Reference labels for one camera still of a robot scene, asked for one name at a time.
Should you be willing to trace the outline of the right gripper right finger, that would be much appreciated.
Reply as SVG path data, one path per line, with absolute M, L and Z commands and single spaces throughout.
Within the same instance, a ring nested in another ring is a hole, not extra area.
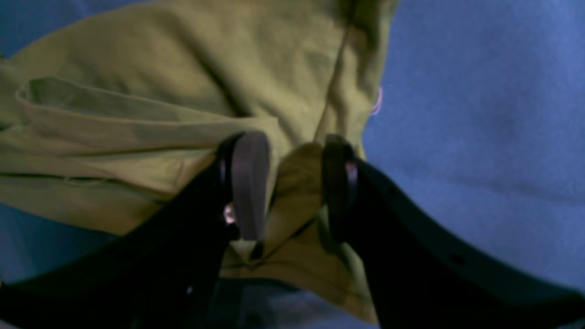
M 468 245 L 334 134 L 322 195 L 332 239 L 363 262 L 382 329 L 555 329 L 584 319 L 583 293 Z

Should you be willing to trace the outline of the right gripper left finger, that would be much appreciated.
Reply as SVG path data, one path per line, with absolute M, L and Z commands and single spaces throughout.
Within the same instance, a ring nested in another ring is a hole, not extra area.
M 148 221 L 50 273 L 1 286 L 19 329 L 201 329 L 231 241 L 264 236 L 269 142 L 238 133 Z

